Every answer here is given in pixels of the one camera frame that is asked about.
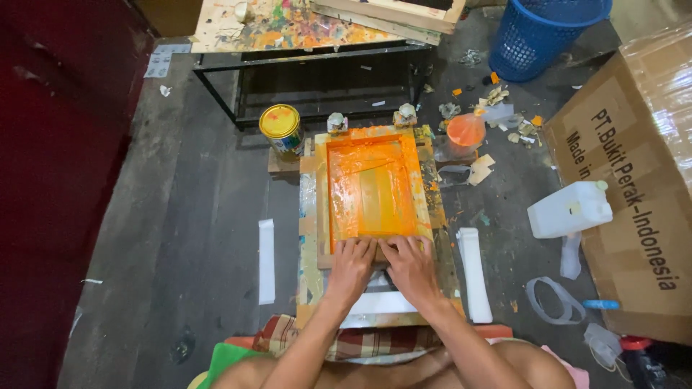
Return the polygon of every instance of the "blue waste basket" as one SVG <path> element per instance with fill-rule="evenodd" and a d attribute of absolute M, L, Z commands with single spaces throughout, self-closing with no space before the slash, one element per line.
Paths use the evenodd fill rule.
<path fill-rule="evenodd" d="M 509 0 L 490 53 L 500 78 L 529 81 L 579 35 L 608 17 L 612 0 Z"/>

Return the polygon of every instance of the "hand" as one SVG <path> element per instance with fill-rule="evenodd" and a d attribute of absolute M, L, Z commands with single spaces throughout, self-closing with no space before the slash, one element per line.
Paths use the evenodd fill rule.
<path fill-rule="evenodd" d="M 390 263 L 387 273 L 394 285 L 419 312 L 440 298 L 444 299 L 437 286 L 433 243 L 427 237 L 397 235 L 386 242 L 380 239 L 379 244 Z"/>
<path fill-rule="evenodd" d="M 370 281 L 376 248 L 377 241 L 371 237 L 337 242 L 325 297 L 348 312 Z"/>

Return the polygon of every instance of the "green cloth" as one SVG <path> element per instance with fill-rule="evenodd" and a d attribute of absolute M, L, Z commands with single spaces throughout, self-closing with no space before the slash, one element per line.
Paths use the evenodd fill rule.
<path fill-rule="evenodd" d="M 212 361 L 209 364 L 209 373 L 207 378 L 199 384 L 197 389 L 209 389 L 212 382 L 221 375 L 224 370 L 249 356 L 263 355 L 264 352 L 257 352 L 255 350 L 248 350 L 243 347 L 238 347 L 236 345 L 229 345 L 227 343 L 218 343 L 214 346 L 214 352 L 212 353 Z"/>

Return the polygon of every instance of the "plaid cloth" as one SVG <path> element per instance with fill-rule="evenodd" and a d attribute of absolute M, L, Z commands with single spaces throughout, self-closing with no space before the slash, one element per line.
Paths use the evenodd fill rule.
<path fill-rule="evenodd" d="M 279 357 L 298 337 L 298 333 L 294 317 L 274 315 L 255 335 L 253 349 Z M 428 326 L 340 329 L 325 360 L 344 361 L 421 352 L 441 345 L 435 331 Z"/>

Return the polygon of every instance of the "gray floor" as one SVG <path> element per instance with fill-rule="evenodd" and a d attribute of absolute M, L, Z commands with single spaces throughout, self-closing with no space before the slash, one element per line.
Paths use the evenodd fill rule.
<path fill-rule="evenodd" d="M 481 79 L 489 73 L 486 52 L 497 16 L 492 9 L 473 11 L 442 42 L 429 81 L 436 92 L 423 96 L 421 122 L 436 127 L 441 102 L 466 109 L 487 94 L 490 87 Z M 557 64 L 533 82 L 509 85 L 515 110 L 553 116 L 574 93 L 572 85 L 597 70 L 568 65 L 588 65 L 586 60 L 617 45 L 608 25 L 598 28 L 580 40 L 569 64 Z M 481 64 L 468 68 L 456 62 L 468 48 L 483 52 Z M 235 131 L 190 72 L 195 60 L 175 55 L 166 78 L 145 81 L 134 139 L 89 269 L 88 278 L 103 283 L 84 286 L 83 314 L 66 352 L 60 388 L 185 388 L 207 370 L 216 343 L 253 335 L 271 314 L 295 314 L 298 188 L 271 180 L 262 135 Z M 233 85 L 232 73 L 216 74 L 212 81 L 233 98 L 232 88 L 223 87 Z M 167 98 L 158 90 L 162 84 L 173 87 Z M 455 100 L 456 88 L 465 92 Z M 596 364 L 583 343 L 587 323 L 602 324 L 597 311 L 579 325 L 555 326 L 539 319 L 526 297 L 526 282 L 541 275 L 559 281 L 578 300 L 597 296 L 585 262 L 576 281 L 560 278 L 561 241 L 531 236 L 526 207 L 560 188 L 545 144 L 528 150 L 499 129 L 489 130 L 486 139 L 480 151 L 497 161 L 494 172 L 477 187 L 443 189 L 442 196 L 451 230 L 479 229 L 495 321 L 587 370 L 591 388 L 627 388 L 617 373 Z M 260 307 L 257 221 L 268 218 L 275 223 L 277 298 Z M 463 274 L 458 253 L 455 261 Z M 557 312 L 550 292 L 538 292 L 549 312 Z"/>

